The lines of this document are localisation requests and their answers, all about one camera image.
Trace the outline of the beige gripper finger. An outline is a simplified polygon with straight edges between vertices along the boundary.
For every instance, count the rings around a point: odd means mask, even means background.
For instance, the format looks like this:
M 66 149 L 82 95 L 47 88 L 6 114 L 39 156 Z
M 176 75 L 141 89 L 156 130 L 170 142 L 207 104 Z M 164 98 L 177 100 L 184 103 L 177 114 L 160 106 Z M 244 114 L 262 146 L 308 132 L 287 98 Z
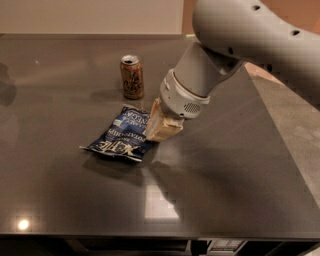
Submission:
M 161 100 L 156 98 L 153 102 L 150 118 L 147 122 L 146 130 L 144 132 L 148 140 L 158 140 L 159 131 L 162 122 L 162 110 L 160 106 Z
M 157 115 L 152 118 L 153 131 L 151 140 L 156 142 L 164 141 L 175 136 L 183 130 L 183 119 L 176 119 L 166 115 Z

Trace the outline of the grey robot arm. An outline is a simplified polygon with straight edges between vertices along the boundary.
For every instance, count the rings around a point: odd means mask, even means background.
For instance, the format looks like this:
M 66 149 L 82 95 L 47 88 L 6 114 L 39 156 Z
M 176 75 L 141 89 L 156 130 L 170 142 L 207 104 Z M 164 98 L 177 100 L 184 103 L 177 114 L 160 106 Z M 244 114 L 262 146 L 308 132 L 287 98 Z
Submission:
M 154 100 L 145 136 L 161 142 L 199 116 L 213 89 L 252 63 L 308 103 L 320 103 L 320 36 L 278 17 L 260 0 L 197 0 L 196 41 L 170 69 Z

